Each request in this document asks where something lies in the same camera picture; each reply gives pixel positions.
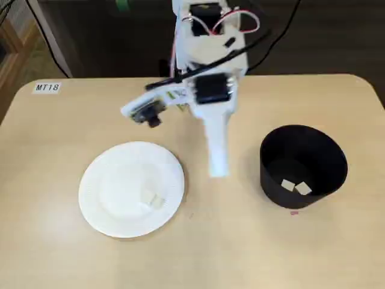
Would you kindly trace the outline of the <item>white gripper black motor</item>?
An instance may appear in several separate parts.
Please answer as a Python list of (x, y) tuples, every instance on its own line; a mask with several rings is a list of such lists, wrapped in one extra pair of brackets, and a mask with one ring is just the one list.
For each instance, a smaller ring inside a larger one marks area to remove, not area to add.
[(188, 80), (189, 108), (202, 121), (211, 177), (229, 175), (228, 123), (236, 111), (238, 79), (231, 73), (200, 75)]

